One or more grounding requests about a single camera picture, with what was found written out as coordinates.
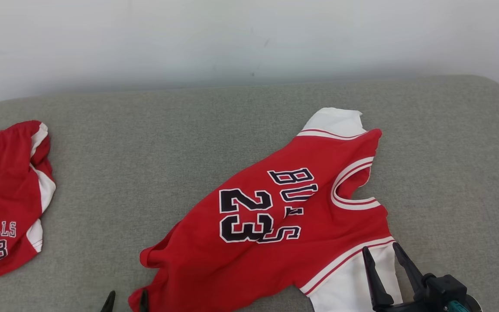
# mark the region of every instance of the red fabric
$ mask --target red fabric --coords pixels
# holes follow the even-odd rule
[[[344,168],[374,156],[380,130],[351,140],[320,136],[297,136],[285,148],[242,170],[209,194],[178,223],[158,245],[145,249],[141,263],[160,268],[145,287],[149,306],[159,312],[228,312],[271,296],[289,285],[301,288],[336,257],[360,243],[390,237],[386,210],[379,205],[366,210],[346,210],[331,202],[333,182]],[[313,180],[278,184],[268,171],[307,168]],[[357,172],[339,186],[347,198],[366,182],[369,169]],[[317,184],[318,191],[305,201],[286,201],[281,191]],[[271,194],[272,207],[250,211],[239,200],[238,211],[220,213],[220,190],[240,189],[256,203],[256,191]],[[285,208],[303,208],[303,215],[285,216]],[[221,222],[239,215],[240,223],[255,223],[259,214],[274,219],[272,234],[279,227],[301,228],[299,238],[273,243],[240,241],[227,243]],[[241,231],[242,225],[235,225]],[[141,292],[129,303],[137,312]]]
[[[32,166],[50,179],[47,160],[49,137],[46,136],[30,157],[32,136],[40,122],[22,122],[0,131],[0,275],[32,259],[37,252],[26,232],[42,215],[38,175]]]

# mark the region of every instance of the white side panel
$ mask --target white side panel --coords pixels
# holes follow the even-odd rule
[[[47,209],[51,199],[53,198],[53,193],[55,193],[55,182],[49,178],[44,172],[36,170],[32,167],[34,172],[38,174],[38,184],[40,186],[40,199],[42,202],[42,213]]]
[[[28,241],[32,244],[32,247],[39,253],[42,251],[42,244],[43,244],[43,230],[42,230],[42,222],[40,222],[40,219],[36,220],[34,224],[28,229],[26,232],[26,237],[28,238]]]
[[[36,153],[36,148],[40,146],[41,142],[47,137],[47,126],[44,123],[40,123],[40,128],[38,132],[36,132],[32,136],[32,148],[30,149],[30,157],[34,156]]]
[[[369,250],[379,249],[386,246],[392,246],[394,242],[393,237],[385,237],[383,239],[376,239],[372,241],[367,241],[366,243],[359,244],[353,248],[347,250],[345,253],[339,255],[331,263],[325,266],[317,275],[315,275],[307,284],[301,287],[299,290],[305,295],[310,296],[315,290],[317,290],[327,279],[330,278],[332,274],[337,272],[341,267],[343,267],[353,256],[360,254],[363,247],[367,246]]]
[[[392,244],[370,250],[376,271],[394,303],[402,303],[402,294],[394,269]],[[315,312],[372,311],[363,253],[355,254],[309,295]]]

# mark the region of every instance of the bulls jersey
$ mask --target bulls jersey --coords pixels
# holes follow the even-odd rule
[[[42,250],[39,217],[55,190],[45,124],[18,123],[0,131],[0,275]]]
[[[385,208],[352,199],[369,178],[380,130],[360,113],[323,108],[285,148],[232,176],[154,247],[151,310],[228,312],[295,285],[316,312],[370,311],[362,247],[396,302]],[[141,292],[129,298],[137,311]]]

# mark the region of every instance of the gray cushion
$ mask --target gray cushion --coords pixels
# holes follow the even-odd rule
[[[115,311],[128,310],[127,297],[155,274],[140,251],[321,107],[360,110],[364,127],[384,132],[356,198],[386,206],[423,273],[452,274],[499,311],[499,85],[454,76],[1,102],[0,130],[28,119],[49,127],[57,191],[42,252],[0,277],[0,312],[97,312],[113,289]],[[291,287],[243,311],[312,307]]]

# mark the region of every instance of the white stripe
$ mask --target white stripe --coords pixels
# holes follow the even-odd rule
[[[342,171],[340,172],[340,174],[338,174],[338,176],[336,177],[336,180],[334,180],[334,185],[338,185],[338,184],[339,184],[339,182],[340,182],[340,180],[341,180],[342,178],[344,178],[344,176],[345,176],[346,174],[348,174],[350,171],[352,171],[353,169],[355,169],[355,168],[357,168],[357,167],[359,167],[359,166],[361,166],[361,165],[363,165],[363,164],[366,164],[367,162],[368,162],[368,163],[372,162],[372,161],[373,161],[373,159],[374,159],[374,157],[367,157],[367,158],[363,158],[363,159],[360,159],[360,160],[358,160],[358,161],[354,162],[353,164],[351,164],[351,165],[347,166],[346,168],[344,168],[344,170],[342,170]]]
[[[349,211],[364,211],[366,209],[371,209],[374,207],[380,206],[380,203],[378,201],[373,201],[372,203],[369,204],[364,204],[364,205],[348,205],[344,203],[340,203],[339,201],[333,201],[333,203],[343,209],[348,209]]]
[[[36,153],[36,148],[40,146],[41,142],[47,137],[47,126],[40,123],[38,132],[32,136],[32,148],[30,148],[30,158]]]
[[[36,148],[42,144],[43,140],[48,135],[47,126],[44,123],[40,123],[38,132],[34,133],[32,136],[32,148],[30,149],[30,158],[34,156],[36,153]],[[55,192],[55,182],[47,176],[44,172],[37,170],[34,168],[32,164],[30,164],[30,168],[34,170],[36,175],[38,176],[38,186],[40,188],[40,207],[42,209],[42,213],[49,206],[49,202],[53,198],[53,193]],[[28,229],[26,232],[26,238],[34,248],[36,252],[42,251],[43,245],[43,230],[42,230],[42,222],[40,219],[36,220],[34,224]]]
[[[49,206],[49,202],[51,202],[51,199],[53,198],[53,193],[55,193],[55,189],[57,188],[55,186],[55,182],[49,178],[44,172],[41,172],[40,170],[37,170],[30,164],[30,168],[36,172],[38,175],[38,185],[40,187],[40,201],[41,201],[41,206],[42,206],[42,213],[47,209]]]
[[[334,261],[332,261],[330,264],[325,266],[321,271],[319,271],[319,273],[317,273],[317,275],[315,275],[315,277],[313,277],[311,280],[309,280],[309,282],[307,282],[307,284],[305,284],[299,290],[301,290],[301,292],[303,292],[304,294],[309,292],[309,290],[311,288],[313,288],[315,286],[315,284],[317,284],[322,278],[324,278],[327,274],[329,274],[331,272],[331,270],[336,268],[336,266],[338,264],[340,264],[341,262],[346,260],[353,253],[363,249],[363,247],[379,244],[378,246],[370,247],[369,249],[382,248],[382,247],[386,247],[386,244],[388,244],[390,241],[393,241],[393,240],[394,240],[393,237],[386,237],[383,239],[376,239],[376,240],[368,241],[367,243],[362,243],[362,244],[359,244],[359,245],[353,247],[352,249],[346,251],[345,253],[341,254],[339,257],[334,259]],[[339,270],[343,266],[344,265],[341,265],[335,271]],[[328,277],[325,278],[319,285],[317,285],[317,287],[315,287],[315,289],[313,289],[313,291],[311,293],[307,294],[307,296],[310,296],[311,294],[313,294],[324,282],[327,281],[327,279],[328,279]]]
[[[371,200],[374,200],[375,198],[371,197],[368,199],[357,199],[357,200],[356,199],[345,199],[345,198],[339,197],[338,194],[336,194],[336,189],[345,180],[347,180],[350,176],[352,176],[353,174],[355,174],[356,172],[358,172],[360,170],[371,167],[373,165],[372,164],[373,159],[374,159],[374,157],[367,157],[367,158],[360,159],[360,160],[352,163],[351,165],[347,166],[346,168],[344,168],[344,170],[342,170],[342,172],[340,172],[340,174],[338,174],[338,176],[336,177],[335,183],[332,185],[332,191],[331,191],[331,201],[334,205],[336,205],[337,207],[343,208],[343,209],[351,210],[351,211],[362,211],[365,209],[371,209],[371,208],[380,206],[380,203],[378,201],[373,201],[372,203],[362,204],[362,205],[344,204],[341,202],[359,204],[359,203],[370,202]]]

